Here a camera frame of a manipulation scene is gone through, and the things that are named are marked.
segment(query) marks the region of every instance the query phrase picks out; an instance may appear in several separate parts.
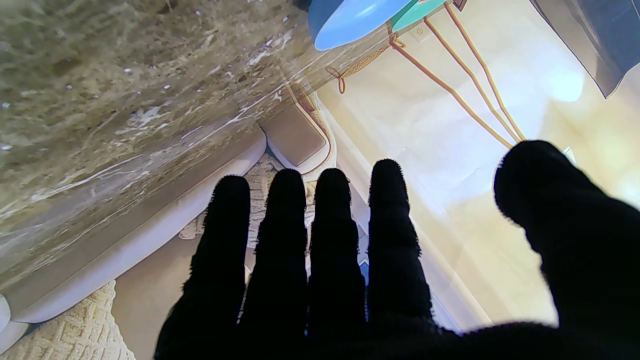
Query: beige carpet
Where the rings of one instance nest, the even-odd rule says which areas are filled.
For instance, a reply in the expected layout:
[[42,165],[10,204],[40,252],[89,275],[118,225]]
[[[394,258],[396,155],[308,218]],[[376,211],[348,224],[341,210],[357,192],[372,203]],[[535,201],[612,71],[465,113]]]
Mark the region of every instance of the beige carpet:
[[43,324],[0,360],[135,360],[111,315],[115,281]]

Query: fabric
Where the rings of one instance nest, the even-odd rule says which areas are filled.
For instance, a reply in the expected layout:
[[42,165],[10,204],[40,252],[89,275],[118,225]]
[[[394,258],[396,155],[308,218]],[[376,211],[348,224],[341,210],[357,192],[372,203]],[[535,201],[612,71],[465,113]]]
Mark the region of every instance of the fabric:
[[608,97],[640,62],[640,0],[531,0]]
[[[249,220],[249,240],[248,247],[255,248],[258,238],[258,227],[260,222],[264,219],[266,211],[267,194],[269,191],[269,185],[273,181],[279,170],[284,167],[280,162],[271,156],[270,154],[264,154],[260,160],[244,175],[244,178],[249,182],[249,189],[251,190],[251,216]],[[311,181],[305,183],[305,196],[307,199],[307,210],[305,212],[305,225],[308,227],[311,225],[311,221],[314,219],[315,206],[314,206],[314,194],[315,194],[316,182]],[[189,240],[196,237],[198,234],[204,233],[204,219],[207,216],[207,212],[203,211],[197,218],[193,219],[183,230],[179,233],[181,239]]]
[[135,360],[111,315],[115,281],[23,337],[0,360]]

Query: wall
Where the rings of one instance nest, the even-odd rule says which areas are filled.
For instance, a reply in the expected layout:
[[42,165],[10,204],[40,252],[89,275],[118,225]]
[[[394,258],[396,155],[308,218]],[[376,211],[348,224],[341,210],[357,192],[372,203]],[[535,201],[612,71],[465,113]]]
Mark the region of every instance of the wall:
[[[640,133],[640,69],[605,100],[528,0],[474,0],[458,14],[524,134],[560,149],[571,147],[579,167],[594,181],[640,204],[640,166],[634,161],[640,153],[635,140]],[[482,68],[447,13],[439,11],[430,21],[491,94]],[[433,35],[422,42],[410,33],[400,39],[510,139]],[[514,319],[556,323],[538,270],[540,257],[493,202],[493,174],[507,149],[392,49],[346,83],[344,95],[335,82],[318,91],[335,119],[339,164],[364,199],[375,161],[390,157],[403,166],[423,266],[434,295],[458,324],[468,329]]]

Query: gloved hand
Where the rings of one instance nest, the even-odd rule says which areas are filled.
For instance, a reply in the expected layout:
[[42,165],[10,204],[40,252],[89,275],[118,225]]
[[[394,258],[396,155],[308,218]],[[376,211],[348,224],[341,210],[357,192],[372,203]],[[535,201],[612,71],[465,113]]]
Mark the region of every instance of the gloved hand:
[[431,315],[400,166],[383,160],[372,173],[368,321],[350,202],[345,175],[325,170],[316,187],[307,285],[304,186],[296,171],[280,171],[269,190],[243,306],[249,186],[242,177],[223,178],[208,207],[191,277],[160,332],[155,358],[236,351],[264,357],[393,334],[442,334]]

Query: blue object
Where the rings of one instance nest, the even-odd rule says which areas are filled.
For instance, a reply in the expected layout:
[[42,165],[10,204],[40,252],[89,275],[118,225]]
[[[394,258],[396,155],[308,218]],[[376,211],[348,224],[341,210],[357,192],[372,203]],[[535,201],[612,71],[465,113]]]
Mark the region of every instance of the blue object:
[[391,19],[411,0],[313,0],[309,30],[316,49],[360,40]]
[[413,0],[391,18],[392,31],[400,31],[414,22],[422,20],[423,17],[432,13],[444,2],[445,0]]

